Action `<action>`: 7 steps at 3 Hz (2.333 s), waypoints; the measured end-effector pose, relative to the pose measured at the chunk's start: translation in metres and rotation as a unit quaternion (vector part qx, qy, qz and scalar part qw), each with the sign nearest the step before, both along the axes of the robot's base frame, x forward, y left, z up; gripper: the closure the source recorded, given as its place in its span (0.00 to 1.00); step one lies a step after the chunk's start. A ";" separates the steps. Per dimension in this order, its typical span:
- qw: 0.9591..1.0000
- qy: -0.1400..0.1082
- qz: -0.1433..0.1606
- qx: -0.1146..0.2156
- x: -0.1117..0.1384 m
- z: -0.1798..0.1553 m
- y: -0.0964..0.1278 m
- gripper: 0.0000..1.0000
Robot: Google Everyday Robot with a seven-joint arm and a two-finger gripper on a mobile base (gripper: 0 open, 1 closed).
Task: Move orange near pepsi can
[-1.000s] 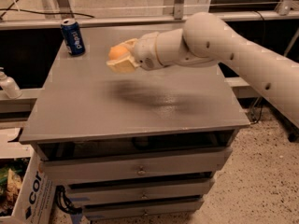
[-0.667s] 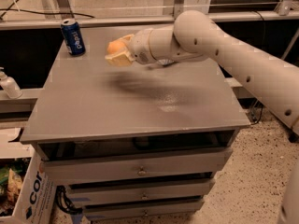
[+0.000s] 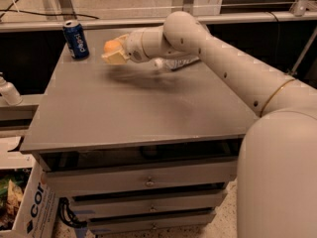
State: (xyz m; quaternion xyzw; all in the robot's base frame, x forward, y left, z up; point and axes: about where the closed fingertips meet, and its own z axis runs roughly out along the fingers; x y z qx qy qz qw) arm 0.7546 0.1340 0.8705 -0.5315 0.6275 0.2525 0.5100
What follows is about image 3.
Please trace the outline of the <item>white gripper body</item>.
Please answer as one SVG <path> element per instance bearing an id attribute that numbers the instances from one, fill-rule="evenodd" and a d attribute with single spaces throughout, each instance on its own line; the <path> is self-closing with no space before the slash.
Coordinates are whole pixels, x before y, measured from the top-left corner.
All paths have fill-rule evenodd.
<path id="1" fill-rule="evenodd" d="M 140 63 L 150 60 L 143 48 L 143 33 L 143 30 L 131 32 L 124 42 L 124 50 L 133 62 Z"/>

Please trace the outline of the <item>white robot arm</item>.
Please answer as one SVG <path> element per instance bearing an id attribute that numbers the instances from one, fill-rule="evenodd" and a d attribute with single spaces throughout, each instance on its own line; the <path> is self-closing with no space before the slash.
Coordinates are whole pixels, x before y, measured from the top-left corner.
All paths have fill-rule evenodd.
<path id="1" fill-rule="evenodd" d="M 104 45 L 110 64 L 200 58 L 258 116 L 241 145 L 238 238 L 317 238 L 317 91 L 178 11 Z"/>

